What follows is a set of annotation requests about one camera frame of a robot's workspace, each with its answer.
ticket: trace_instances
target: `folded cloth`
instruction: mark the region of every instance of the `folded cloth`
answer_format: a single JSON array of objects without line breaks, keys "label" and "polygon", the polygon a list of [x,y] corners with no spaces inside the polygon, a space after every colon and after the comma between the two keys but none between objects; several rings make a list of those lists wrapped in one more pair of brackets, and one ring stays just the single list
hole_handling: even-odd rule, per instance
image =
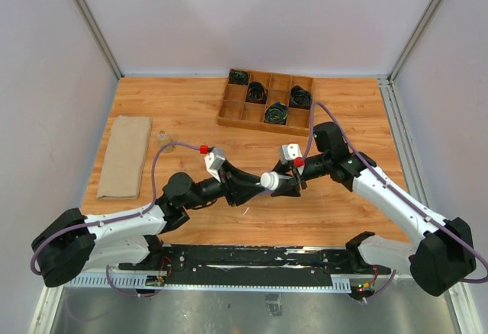
[{"label": "folded cloth", "polygon": [[98,199],[137,199],[151,123],[150,117],[115,119],[98,181]]}]

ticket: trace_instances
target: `wire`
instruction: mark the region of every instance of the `wire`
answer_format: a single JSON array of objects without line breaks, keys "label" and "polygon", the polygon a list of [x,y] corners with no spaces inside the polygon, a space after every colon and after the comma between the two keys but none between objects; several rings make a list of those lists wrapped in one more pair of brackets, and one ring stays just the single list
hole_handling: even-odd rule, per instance
[{"label": "wire", "polygon": [[387,283],[385,283],[382,288],[380,288],[379,290],[377,290],[376,292],[374,292],[370,297],[368,297],[367,299],[365,299],[366,303],[369,303],[369,301],[374,300],[382,292],[384,292],[388,288],[388,286],[391,284],[391,282],[393,282],[393,279],[395,278],[395,275],[396,274],[397,274],[397,271],[392,271],[391,272],[391,276],[388,278]]},{"label": "wire", "polygon": [[341,130],[342,136],[344,137],[344,141],[349,145],[349,148],[352,150],[352,152],[358,157],[359,160],[368,168],[368,170],[380,181],[385,188],[390,189],[400,200],[402,200],[404,203],[406,203],[410,208],[412,208],[417,214],[419,214],[425,221],[430,222],[432,225],[440,229],[443,233],[451,237],[455,242],[457,242],[459,245],[461,245],[463,248],[465,248],[470,254],[474,255],[476,259],[478,259],[481,264],[486,269],[486,276],[484,278],[466,278],[463,279],[461,282],[464,283],[473,283],[473,284],[481,284],[481,283],[487,283],[488,282],[488,261],[479,253],[477,252],[472,246],[470,246],[468,243],[457,237],[453,232],[448,230],[446,227],[441,225],[439,222],[434,220],[433,218],[430,218],[428,214],[426,214],[421,208],[417,207],[409,198],[405,197],[401,191],[396,189],[394,186],[391,184],[387,183],[387,181],[374,169],[372,165],[363,157],[362,154],[359,153],[359,151],[354,147],[352,144],[351,140],[347,137],[345,134],[345,131],[342,129],[341,125],[337,121],[336,117],[334,117],[334,114],[321,102],[315,101],[312,103],[312,107],[310,110],[310,133],[309,133],[309,139],[308,139],[308,144],[307,144],[307,149],[305,150],[305,153],[303,155],[304,158],[307,157],[308,153],[310,152],[310,148],[312,146],[312,139],[313,139],[313,115],[315,111],[316,106],[321,107],[332,119],[332,121],[337,125],[337,127]]},{"label": "wire", "polygon": [[370,287],[374,284],[374,282],[376,282],[377,278],[378,278],[378,275],[380,274],[380,272],[378,271],[378,266],[375,265],[373,267],[373,270],[374,270],[374,277],[373,279],[371,279],[370,281],[364,283],[364,284],[360,284],[358,287],[360,288],[367,288],[367,287]]},{"label": "wire", "polygon": [[107,225],[109,223],[115,223],[118,221],[129,220],[131,218],[139,217],[143,214],[148,213],[154,207],[154,204],[156,203],[156,198],[157,198],[156,178],[155,178],[156,163],[158,161],[159,155],[161,155],[161,153],[166,149],[166,147],[170,147],[170,146],[184,146],[184,147],[188,147],[189,149],[194,149],[195,151],[200,150],[199,147],[192,146],[192,145],[189,145],[189,144],[184,143],[184,142],[170,142],[170,143],[165,144],[155,154],[154,160],[152,161],[152,166],[151,166],[152,201],[146,208],[144,208],[144,210],[142,210],[141,212],[136,212],[134,214],[129,214],[129,215],[123,216],[123,217],[112,217],[112,218],[108,218],[108,219],[102,220],[102,221],[95,221],[95,222],[90,222],[90,223],[79,223],[78,225],[66,227],[65,229],[62,229],[62,230],[54,233],[53,235],[51,235],[47,239],[45,239],[39,245],[39,247],[36,249],[34,254],[32,255],[32,258],[30,259],[31,271],[35,275],[41,275],[40,271],[36,268],[37,257],[39,256],[40,252],[42,252],[44,250],[44,248],[46,248],[46,246],[49,245],[53,240],[57,239],[58,237],[66,234],[66,233],[70,233],[71,231],[75,231],[75,230],[79,230],[79,229],[83,229],[83,228],[88,228],[88,227],[93,227],[93,226],[102,226],[102,225]]},{"label": "wire", "polygon": [[168,274],[166,275],[166,278],[168,278],[171,273],[173,272],[173,262],[170,258],[168,258],[167,256],[164,256],[161,261],[162,261],[162,264],[161,264],[161,268],[159,269],[159,273],[158,273],[158,281],[161,283],[161,284],[164,284],[164,280],[163,280],[163,277],[161,276],[161,271],[162,269],[165,267],[165,259],[168,260],[169,264],[171,264],[169,266],[169,272]]},{"label": "wire", "polygon": [[152,297],[152,296],[156,296],[159,292],[161,292],[161,290],[157,290],[157,292],[151,294],[129,294],[127,292],[122,291],[119,287],[116,287],[114,282],[112,281],[112,278],[110,277],[110,267],[108,265],[105,267],[105,277],[107,278],[108,285],[116,292],[118,292],[119,294],[125,297]]},{"label": "wire", "polygon": [[242,185],[243,187],[263,188],[261,186],[261,183],[251,183],[249,181],[239,180],[235,176],[232,176],[232,174],[230,174],[230,173],[228,173],[228,175],[226,175],[226,177],[227,177],[227,179],[231,180],[232,182],[234,182],[234,183],[236,183],[238,185]]}]

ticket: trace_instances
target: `wooden compartment box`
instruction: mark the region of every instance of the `wooden compartment box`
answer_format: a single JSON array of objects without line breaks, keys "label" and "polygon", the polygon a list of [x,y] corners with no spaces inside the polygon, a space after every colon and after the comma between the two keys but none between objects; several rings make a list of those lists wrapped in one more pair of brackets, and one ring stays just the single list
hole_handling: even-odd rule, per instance
[{"label": "wooden compartment box", "polygon": [[[310,109],[292,108],[289,106],[291,89],[299,85],[312,94],[313,78],[305,76],[285,75],[273,72],[252,71],[238,69],[249,74],[245,85],[230,83],[227,79],[226,87],[220,103],[217,123],[220,126],[246,128],[249,130],[265,130],[268,132],[308,136],[310,130]],[[268,90],[266,104],[256,104],[246,101],[249,83],[259,82]],[[288,106],[288,117],[285,124],[270,124],[265,122],[266,109],[277,101]]]}]

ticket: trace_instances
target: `metal frame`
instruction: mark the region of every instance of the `metal frame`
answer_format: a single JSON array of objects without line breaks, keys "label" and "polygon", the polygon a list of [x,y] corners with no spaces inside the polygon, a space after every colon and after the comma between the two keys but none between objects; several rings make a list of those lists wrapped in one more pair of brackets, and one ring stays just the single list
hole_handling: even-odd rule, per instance
[{"label": "metal frame", "polygon": [[393,67],[393,70],[390,76],[388,77],[389,80],[395,81],[397,79],[398,75],[400,74],[400,71],[402,70],[406,61],[409,59],[410,54],[412,53],[413,49],[416,47],[420,38],[424,34],[425,29],[432,21],[432,18],[434,17],[441,3],[442,0],[431,0],[429,2],[415,30],[413,31],[412,35],[406,42],[406,45],[403,48],[400,57],[398,57],[398,60],[396,61],[395,66]]},{"label": "metal frame", "polygon": [[122,77],[124,77],[124,74],[120,70],[120,67],[117,64],[117,60],[115,59],[114,55],[110,51],[107,41],[105,40],[104,35],[102,34],[100,28],[98,27],[97,22],[93,17],[93,14],[90,11],[88,4],[86,3],[86,0],[73,0],[73,1],[75,2],[76,7],[79,10],[79,13],[82,15],[83,19],[85,20],[85,23],[88,26],[88,29],[90,30],[91,35],[93,36],[93,39],[95,39],[95,42],[98,45],[98,49],[100,50],[101,54],[103,54],[103,56],[105,57],[107,64],[110,66],[117,80],[120,80]]},{"label": "metal frame", "polygon": [[45,334],[51,331],[62,292],[63,287],[48,288],[44,286],[30,322],[28,334]]},{"label": "metal frame", "polygon": [[[384,107],[387,112],[388,121],[390,122],[390,129],[402,166],[406,186],[409,193],[415,199],[428,207],[428,193],[424,189],[412,140],[409,137],[410,132],[408,126],[403,121],[401,104],[395,95],[395,85],[390,80],[380,77],[378,78],[378,86],[383,97]],[[456,284],[445,294],[445,297],[451,308],[453,320],[457,321],[461,333],[484,333],[468,284]]]}]

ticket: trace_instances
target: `purple cable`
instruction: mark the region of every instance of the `purple cable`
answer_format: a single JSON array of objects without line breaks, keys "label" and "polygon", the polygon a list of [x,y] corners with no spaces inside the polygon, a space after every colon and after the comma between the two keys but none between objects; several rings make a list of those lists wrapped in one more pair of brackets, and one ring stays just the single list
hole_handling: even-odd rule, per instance
[{"label": "purple cable", "polygon": [[369,301],[374,300],[376,297],[378,297],[381,294],[381,292],[386,290],[388,288],[388,286],[390,285],[390,283],[393,282],[393,279],[395,278],[396,273],[397,273],[397,271],[392,271],[391,276],[388,278],[388,281],[383,285],[382,288],[380,288],[378,291],[374,292],[370,297],[368,297],[366,299],[366,303],[369,303]]},{"label": "purple cable", "polygon": [[[351,143],[347,135],[345,134],[345,131],[342,129],[341,125],[337,121],[336,117],[334,117],[334,114],[321,102],[315,101],[312,103],[311,109],[310,109],[310,135],[309,135],[309,142],[307,144],[307,149],[305,150],[305,155],[304,157],[307,157],[308,152],[310,151],[310,147],[312,146],[312,138],[313,138],[313,113],[314,113],[314,108],[315,106],[318,105],[320,106],[332,119],[332,121],[337,125],[337,127],[341,130],[342,136],[344,137],[344,141],[349,145],[351,148],[352,152],[358,157],[358,159],[361,160],[361,162],[368,168],[368,170],[373,173],[373,175],[381,182],[383,183],[384,186],[386,186],[388,189],[390,189],[399,199],[401,199],[403,202],[405,202],[410,208],[412,208],[417,214],[419,214],[422,218],[426,219],[426,217],[429,217],[428,214],[426,214],[422,209],[418,208],[409,198],[405,197],[400,191],[398,191],[394,186],[387,184],[386,180],[383,179],[383,177],[376,171],[374,170],[374,167],[369,164],[368,161],[359,153],[359,151],[354,147],[354,145]],[[475,284],[480,284],[480,283],[487,283],[488,282],[488,261],[476,250],[474,250],[469,244],[467,244],[465,241],[457,237],[454,233],[449,231],[446,227],[442,226],[439,222],[432,218],[427,218],[427,221],[433,224],[435,227],[440,229],[443,233],[451,237],[455,242],[457,242],[459,245],[461,245],[463,248],[465,248],[469,253],[473,254],[476,259],[478,259],[481,264],[485,267],[487,270],[487,274],[484,278],[478,278],[478,279],[473,279],[473,278],[467,278],[462,280],[464,283],[475,283]]]},{"label": "purple cable", "polygon": [[79,223],[78,225],[66,227],[65,229],[62,229],[62,230],[58,231],[57,233],[54,233],[53,235],[51,235],[47,239],[45,239],[39,245],[39,247],[36,249],[34,254],[32,255],[32,258],[30,259],[31,271],[35,275],[40,275],[40,271],[37,270],[37,268],[36,268],[37,257],[39,256],[40,252],[42,252],[42,250],[50,242],[52,242],[54,239],[57,239],[61,235],[64,235],[65,233],[69,233],[71,231],[78,230],[78,229],[83,229],[83,228],[92,227],[92,226],[100,226],[100,223],[109,224],[109,223],[114,223],[114,222],[118,222],[118,221],[129,220],[130,218],[138,217],[141,214],[146,214],[147,212],[149,212],[151,210],[151,208],[154,207],[154,203],[156,202],[156,198],[158,197],[157,196],[158,192],[156,190],[156,178],[154,175],[155,170],[156,170],[156,163],[158,161],[159,155],[161,155],[161,153],[166,149],[166,147],[170,147],[170,146],[184,146],[184,147],[188,147],[189,149],[194,149],[196,151],[198,151],[200,149],[200,147],[192,146],[192,145],[189,145],[189,144],[184,143],[184,142],[170,142],[170,143],[164,145],[163,147],[161,147],[159,149],[159,151],[154,156],[154,160],[152,161],[152,166],[151,166],[152,201],[148,207],[144,208],[144,210],[142,212],[137,212],[137,213],[130,214],[127,216],[123,216],[123,217],[112,217],[112,218],[108,218],[108,219],[103,220],[103,221],[95,221],[95,222],[90,222],[90,223]]}]

